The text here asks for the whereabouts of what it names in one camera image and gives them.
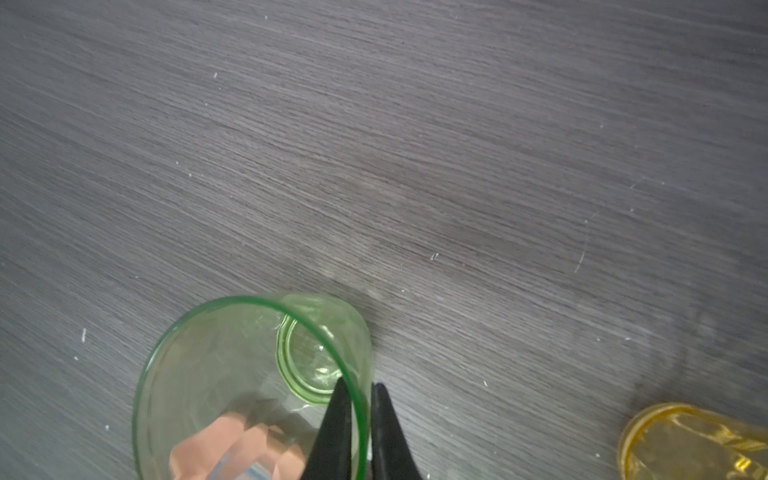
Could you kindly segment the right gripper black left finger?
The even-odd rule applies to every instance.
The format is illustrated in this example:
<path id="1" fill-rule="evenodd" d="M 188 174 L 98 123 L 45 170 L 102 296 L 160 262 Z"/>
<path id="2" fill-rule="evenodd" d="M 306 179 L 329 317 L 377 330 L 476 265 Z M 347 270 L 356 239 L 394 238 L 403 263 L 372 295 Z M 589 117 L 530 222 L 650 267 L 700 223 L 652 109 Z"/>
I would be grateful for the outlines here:
<path id="1" fill-rule="evenodd" d="M 334 388 L 301 480 L 349 480 L 351 475 L 352 405 L 346 382 Z"/>

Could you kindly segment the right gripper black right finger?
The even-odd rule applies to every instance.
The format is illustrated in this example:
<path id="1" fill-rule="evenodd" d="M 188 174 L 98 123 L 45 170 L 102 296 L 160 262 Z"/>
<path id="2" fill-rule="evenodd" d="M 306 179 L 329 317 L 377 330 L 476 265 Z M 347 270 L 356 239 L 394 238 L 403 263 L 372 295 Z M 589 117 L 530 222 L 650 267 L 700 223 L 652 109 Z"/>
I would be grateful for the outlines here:
<path id="1" fill-rule="evenodd" d="M 372 479 L 421 480 L 383 383 L 372 386 L 371 415 Z"/>

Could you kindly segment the short green glass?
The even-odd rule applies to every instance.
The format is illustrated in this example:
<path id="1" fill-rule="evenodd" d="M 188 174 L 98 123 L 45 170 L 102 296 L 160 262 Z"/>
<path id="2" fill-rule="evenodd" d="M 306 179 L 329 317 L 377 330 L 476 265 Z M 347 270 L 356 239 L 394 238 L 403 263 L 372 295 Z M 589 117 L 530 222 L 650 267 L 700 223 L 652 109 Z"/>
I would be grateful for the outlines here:
<path id="1" fill-rule="evenodd" d="M 351 472 L 367 473 L 373 348 L 347 302 L 326 294 L 224 297 L 181 316 L 150 353 L 132 414 L 135 470 L 170 479 L 173 447 L 225 413 L 309 453 L 337 380 L 351 404 Z"/>

